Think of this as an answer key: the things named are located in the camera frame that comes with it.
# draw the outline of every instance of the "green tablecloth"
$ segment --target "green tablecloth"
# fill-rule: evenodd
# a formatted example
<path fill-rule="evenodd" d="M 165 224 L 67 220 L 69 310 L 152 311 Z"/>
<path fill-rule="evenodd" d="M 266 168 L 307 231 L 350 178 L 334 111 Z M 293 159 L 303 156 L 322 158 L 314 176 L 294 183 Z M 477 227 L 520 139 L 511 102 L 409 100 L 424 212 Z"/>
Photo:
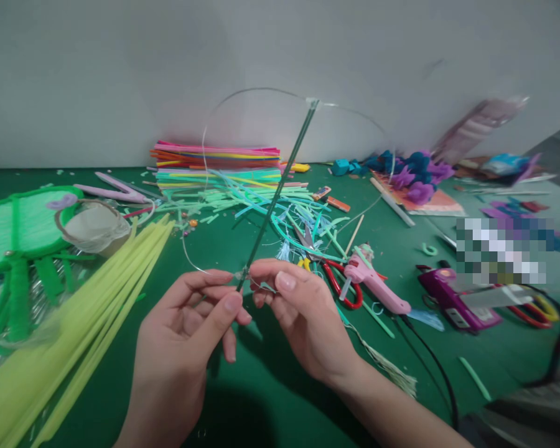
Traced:
<path fill-rule="evenodd" d="M 55 169 L 0 170 L 0 198 L 48 183 L 79 183 L 109 188 L 93 175 L 93 171 L 95 169 L 73 169 L 57 175 Z M 140 176 L 144 171 L 144 168 L 113 169 L 113 175 L 139 185 L 149 178 Z M 347 216 L 354 217 L 378 195 L 368 180 L 369 175 L 366 177 L 334 177 L 327 172 L 326 166 L 313 166 L 308 173 L 296 174 L 295 180 L 310 182 L 310 190 L 329 185 L 334 197 L 352 207 Z M 454 181 L 449 180 L 441 187 L 455 197 L 471 217 L 481 217 L 479 208 L 485 204 L 454 190 L 453 185 Z M 156 191 L 154 187 L 146 188 Z M 542 182 L 521 188 L 551 191 L 551 195 L 530 198 L 551 207 L 540 212 L 539 217 L 554 218 L 555 228 L 560 230 L 560 187 Z M 485 200 L 497 199 L 506 200 L 505 197 L 485 197 Z M 331 215 L 332 219 L 344 216 L 338 210 L 333 210 Z M 454 236 L 452 226 L 455 218 L 431 219 Z M 413 220 L 417 225 L 408 228 L 387 204 L 380 201 L 366 212 L 355 243 L 369 241 L 376 253 L 375 268 L 389 277 L 387 285 L 414 308 L 426 309 L 421 300 L 424 289 L 417 280 L 415 264 L 435 265 L 439 259 L 446 259 L 454 265 L 455 258 L 436 236 L 427 218 L 413 217 Z M 200 224 L 187 238 L 187 250 L 192 261 L 200 268 L 239 271 L 246 263 L 262 221 L 263 217 L 256 212 L 249 212 L 235 220 L 228 210 L 212 224 Z M 347 245 L 355 225 L 338 235 L 343 247 Z M 420 250 L 421 243 L 435 246 L 439 255 L 426 256 Z M 268 227 L 263 244 L 258 258 L 273 257 L 278 252 L 281 242 L 271 227 Z M 335 251 L 330 247 L 328 253 Z M 545 253 L 544 259 L 548 286 L 560 288 L 560 253 Z M 174 279 L 192 269 L 183 253 L 178 233 L 166 244 L 147 282 L 144 290 L 147 297 L 133 307 L 59 432 L 45 446 L 112 445 L 128 404 L 139 325 Z M 560 293 L 554 294 L 554 297 L 560 301 Z M 370 297 L 366 296 L 365 300 L 371 304 Z M 370 438 L 366 431 L 340 400 L 304 373 L 271 311 L 267 307 L 255 309 L 250 296 L 246 297 L 245 304 L 254 319 L 249 326 L 237 331 L 237 362 L 227 365 L 220 350 L 212 357 L 203 414 L 189 443 L 220 446 L 236 442 L 279 447 L 368 444 Z M 414 335 L 401 325 L 405 338 L 394 322 L 383 316 L 384 322 L 396 334 L 395 339 L 390 339 L 365 310 L 345 310 L 345 314 L 371 346 L 418 379 L 419 402 L 450 421 L 450 404 L 444 381 L 430 355 Z M 552 330 L 536 330 L 508 310 L 500 314 L 504 322 L 479 336 L 454 330 L 444 318 L 446 331 L 443 333 L 416 323 L 418 332 L 434 349 L 450 376 L 461 414 L 478 410 L 486 401 L 457 357 L 463 356 L 469 361 L 493 398 L 540 378 L 548 365 L 559 325 L 556 324 Z M 370 360 L 355 336 L 351 334 L 351 338 L 359 353 Z"/>

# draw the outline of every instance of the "glue gun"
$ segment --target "glue gun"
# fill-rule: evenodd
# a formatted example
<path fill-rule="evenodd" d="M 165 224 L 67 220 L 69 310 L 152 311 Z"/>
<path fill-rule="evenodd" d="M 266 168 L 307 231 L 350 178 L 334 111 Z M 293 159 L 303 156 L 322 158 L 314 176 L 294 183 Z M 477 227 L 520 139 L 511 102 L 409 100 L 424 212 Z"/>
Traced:
<path fill-rule="evenodd" d="M 409 314 L 411 312 L 409 302 L 405 302 L 393 293 L 380 275 L 375 270 L 370 269 L 359 255 L 353 254 L 348 259 L 348 264 L 344 267 L 344 275 L 350 278 L 353 283 L 365 283 L 378 300 L 392 313 Z"/>

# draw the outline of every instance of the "tassel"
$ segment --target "tassel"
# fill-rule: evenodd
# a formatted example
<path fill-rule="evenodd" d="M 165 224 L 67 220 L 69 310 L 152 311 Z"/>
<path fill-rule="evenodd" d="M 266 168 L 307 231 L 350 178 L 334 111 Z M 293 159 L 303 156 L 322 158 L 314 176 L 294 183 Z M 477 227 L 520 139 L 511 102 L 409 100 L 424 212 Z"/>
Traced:
<path fill-rule="evenodd" d="M 396 367 L 394 364 L 388 361 L 387 358 L 382 356 L 377 350 L 375 350 L 375 348 L 369 345 L 365 341 L 365 339 L 363 339 L 363 337 L 360 335 L 359 331 L 357 331 L 355 326 L 348 321 L 347 317 L 342 313 L 340 308 L 337 307 L 337 310 L 338 313 L 340 314 L 340 318 L 342 319 L 342 324 L 344 325 L 344 327 L 353 330 L 355 332 L 355 334 L 359 338 L 359 341 L 367 351 L 367 354 L 369 354 L 371 359 L 373 359 L 373 361 L 378 365 L 378 367 L 384 370 L 388 374 L 392 382 L 396 386 L 401 388 L 407 395 L 416 398 L 417 379 L 413 378 L 412 376 L 405 375 L 402 370 L 400 370 L 398 367 Z"/>
<path fill-rule="evenodd" d="M 279 260 L 290 262 L 290 259 L 288 258 L 290 253 L 291 253 L 291 244 L 288 240 L 285 239 L 284 243 L 282 243 L 282 247 L 280 248 L 278 254 L 276 255 L 276 258 Z"/>

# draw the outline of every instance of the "green straw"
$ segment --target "green straw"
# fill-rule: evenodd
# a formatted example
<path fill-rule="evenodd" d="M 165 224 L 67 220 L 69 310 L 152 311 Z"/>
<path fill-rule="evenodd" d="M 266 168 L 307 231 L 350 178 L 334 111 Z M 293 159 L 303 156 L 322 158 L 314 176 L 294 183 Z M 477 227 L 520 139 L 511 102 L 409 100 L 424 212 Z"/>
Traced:
<path fill-rule="evenodd" d="M 386 334 L 388 336 L 390 336 L 392 339 L 395 339 L 394 337 L 394 333 L 392 333 L 392 331 L 386 326 L 386 324 L 384 324 L 381 319 L 380 316 L 378 316 L 377 314 L 375 314 L 373 312 L 373 310 L 371 308 L 369 308 L 369 306 L 363 302 L 363 307 L 367 310 L 367 312 L 369 314 L 371 314 L 371 317 L 375 319 L 375 321 L 380 325 L 380 327 L 386 332 Z"/>
<path fill-rule="evenodd" d="M 476 374 L 475 370 L 471 367 L 471 364 L 469 364 L 468 361 L 463 357 L 459 357 L 459 361 L 467 369 L 467 372 L 469 373 L 471 378 L 473 378 L 473 381 L 477 385 L 477 388 L 481 391 L 483 398 L 485 398 L 487 401 L 491 401 L 492 396 L 490 395 L 483 382 L 479 379 L 479 376 Z"/>

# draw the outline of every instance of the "thin wire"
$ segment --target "thin wire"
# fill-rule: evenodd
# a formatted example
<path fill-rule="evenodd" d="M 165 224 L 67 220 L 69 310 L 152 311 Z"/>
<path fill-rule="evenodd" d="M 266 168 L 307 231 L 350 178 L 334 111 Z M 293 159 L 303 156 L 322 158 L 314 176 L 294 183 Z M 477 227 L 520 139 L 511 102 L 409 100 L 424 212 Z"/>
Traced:
<path fill-rule="evenodd" d="M 335 104 L 335 103 L 322 103 L 322 105 L 328 106 L 328 107 L 334 107 L 336 109 L 342 109 L 344 111 L 351 112 L 355 115 L 359 115 L 360 117 L 365 118 L 367 121 L 369 121 L 371 124 L 373 124 L 376 128 L 378 128 L 384 138 L 386 138 L 386 136 L 387 136 L 384 128 L 382 128 L 380 126 L 380 124 L 377 121 L 375 121 L 373 118 L 371 118 L 369 115 L 366 115 L 362 112 L 359 112 L 359 111 L 351 109 L 351 108 L 346 108 L 344 106 L 340 106 L 340 105 Z M 394 142 L 392 140 L 388 139 L 388 141 L 390 142 L 390 146 L 392 148 L 392 155 L 393 155 L 393 157 L 392 157 L 392 169 L 390 170 L 390 178 L 388 179 L 388 183 L 390 183 L 390 182 L 392 182 L 392 176 L 394 174 L 394 168 L 396 167 L 396 146 L 394 145 Z"/>
<path fill-rule="evenodd" d="M 294 98 L 298 98 L 298 99 L 300 99 L 300 100 L 308 101 L 308 99 L 307 99 L 306 97 L 302 96 L 302 95 L 298 95 L 297 93 L 294 93 L 294 92 L 291 92 L 291 91 L 287 91 L 287 90 L 283 90 L 283 89 L 279 89 L 279 88 L 275 88 L 275 87 L 250 87 L 250 88 L 245 88 L 245 89 L 237 90 L 236 92 L 234 92 L 234 93 L 228 95 L 228 96 L 227 96 L 226 98 L 224 98 L 221 102 L 219 102 L 219 103 L 216 105 L 216 107 L 214 107 L 214 109 L 213 109 L 212 112 L 210 113 L 209 117 L 206 119 L 206 121 L 205 121 L 205 127 L 203 128 L 203 134 L 202 134 L 202 137 L 201 137 L 201 151 L 202 151 L 202 157 L 203 157 L 203 165 L 204 165 L 204 167 L 205 167 L 205 187 L 203 188 L 204 195 L 203 195 L 203 198 L 202 198 L 202 199 L 205 198 L 205 192 L 207 191 L 208 182 L 209 182 L 209 170 L 208 170 L 208 167 L 207 167 L 207 158 L 205 157 L 205 136 L 207 135 L 207 129 L 208 129 L 208 126 L 209 126 L 209 124 L 210 124 L 210 121 L 211 121 L 212 118 L 216 115 L 216 113 L 217 113 L 217 111 L 220 109 L 220 107 L 222 107 L 222 105 L 223 105 L 224 103 L 226 103 L 228 100 L 230 100 L 231 98 L 234 98 L 235 96 L 240 95 L 240 94 L 242 94 L 242 93 L 247 93 L 247 92 L 256 91 L 256 90 L 275 91 L 275 92 L 278 92 L 278 93 L 283 93 L 283 94 L 288 95 L 288 96 L 292 96 L 292 97 L 294 97 Z M 396 147 L 395 147 L 393 141 L 392 141 L 391 139 L 388 139 L 386 131 L 380 126 L 380 124 L 377 123 L 371 116 L 369 116 L 369 115 L 367 115 L 367 114 L 364 114 L 364 113 L 362 113 L 362 112 L 359 112 L 359 111 L 357 111 L 357 110 L 355 110 L 355 109 L 351 109 L 351 108 L 347 108 L 347 107 L 344 107 L 344 106 L 340 106 L 340 105 L 338 105 L 338 104 L 336 104 L 336 103 L 324 103 L 324 102 L 319 101 L 317 107 L 319 107 L 319 105 L 323 105 L 323 106 L 327 106 L 327 107 L 333 107 L 333 108 L 336 108 L 336 109 L 344 110 L 344 111 L 346 111 L 346 112 L 351 112 L 351 113 L 353 113 L 353 114 L 355 114 L 355 115 L 359 115 L 360 117 L 365 118 L 367 121 L 369 121 L 369 122 L 370 122 L 371 124 L 373 124 L 377 129 L 380 130 L 380 132 L 382 133 L 382 136 L 390 142 L 390 146 L 391 146 L 391 148 L 392 148 L 392 153 L 394 154 L 394 157 L 392 158 L 392 170 L 391 170 L 391 172 L 390 172 L 390 178 L 389 178 L 389 180 L 388 180 L 388 182 L 391 182 L 391 181 L 392 181 L 392 176 L 393 176 L 393 174 L 394 174 L 394 167 L 395 167 L 395 165 L 396 165 Z M 339 229 L 338 233 L 340 233 L 346 226 L 348 226 L 348 224 L 350 224 L 352 221 L 356 220 L 360 215 L 362 215 L 363 213 L 367 212 L 371 207 L 373 207 L 376 203 L 378 203 L 378 201 L 380 200 L 380 198 L 381 198 L 381 196 L 378 197 L 378 198 L 376 199 L 376 201 L 375 201 L 373 204 L 371 204 L 367 209 L 365 209 L 364 211 L 362 211 L 362 212 L 361 212 L 359 215 L 357 215 L 353 220 L 351 220 L 350 222 L 348 222 L 345 226 L 341 227 L 341 229 Z M 326 246 L 326 248 L 325 248 L 325 250 L 324 250 L 324 253 L 328 250 L 328 247 L 329 247 L 329 246 L 330 246 L 330 243 L 328 243 L 328 245 Z M 196 265 L 191 261 L 191 259 L 189 258 L 189 254 L 187 253 L 187 246 L 186 246 L 186 244 L 185 244 L 185 237 L 184 237 L 184 234 L 183 234 L 183 237 L 182 237 L 182 247 L 183 247 L 185 256 L 187 257 L 187 260 L 189 261 L 189 263 L 191 264 L 191 266 L 193 266 L 193 267 L 194 267 L 195 269 L 197 269 L 198 271 L 201 271 L 201 272 L 203 272 L 203 273 L 206 273 L 203 269 L 200 269 L 198 266 L 196 266 Z"/>
<path fill-rule="evenodd" d="M 367 212 L 371 209 L 371 207 L 373 207 L 374 205 L 376 205 L 376 204 L 380 201 L 380 199 L 381 199 L 381 194 L 378 196 L 378 198 L 377 198 L 375 201 L 373 201 L 373 204 L 371 204 L 369 207 L 367 207 L 366 209 L 364 209 L 364 211 L 362 211 L 361 213 L 359 213 L 359 214 L 358 214 L 357 216 L 355 216 L 354 218 L 351 218 L 350 221 L 348 221 L 346 224 L 344 224 L 344 226 L 342 226 L 342 227 L 338 230 L 338 232 L 336 232 L 336 235 L 338 236 L 338 234 L 339 234 L 341 231 L 343 231 L 346 227 L 348 227 L 349 224 L 352 224 L 353 222 L 355 222 L 355 221 L 357 220 L 358 217 L 360 217 L 360 216 L 363 215 L 364 213 L 367 213 Z M 328 252 L 328 248 L 330 247 L 330 244 L 332 244 L 331 241 L 330 241 L 330 242 L 328 243 L 328 245 L 325 247 L 325 249 L 323 250 L 323 252 L 322 252 L 322 251 L 320 251 L 320 252 L 322 252 L 322 253 L 324 253 L 324 254 L 325 254 L 326 252 Z"/>
<path fill-rule="evenodd" d="M 226 101 L 228 101 L 230 98 L 235 97 L 236 95 L 240 95 L 241 93 L 246 93 L 246 92 L 254 91 L 254 90 L 275 91 L 275 92 L 284 93 L 285 95 L 294 96 L 295 98 L 300 98 L 304 101 L 307 101 L 307 98 L 305 98 L 304 96 L 297 95 L 296 93 L 289 92 L 287 90 L 278 89 L 278 88 L 275 88 L 275 87 L 250 87 L 250 88 L 246 88 L 246 89 L 242 89 L 242 90 L 237 90 L 236 92 L 228 95 L 221 102 L 219 102 L 218 105 L 210 113 L 210 116 L 205 121 L 205 127 L 203 129 L 203 135 L 201 137 L 201 152 L 202 152 L 202 156 L 203 156 L 203 164 L 205 165 L 205 188 L 203 189 L 204 193 L 207 191 L 208 179 L 210 177 L 209 176 L 209 171 L 207 169 L 207 160 L 205 159 L 205 135 L 207 134 L 207 126 L 209 125 L 210 120 L 213 118 L 213 116 L 216 115 L 216 112 L 218 111 L 218 109 L 220 109 L 222 104 L 226 103 Z"/>

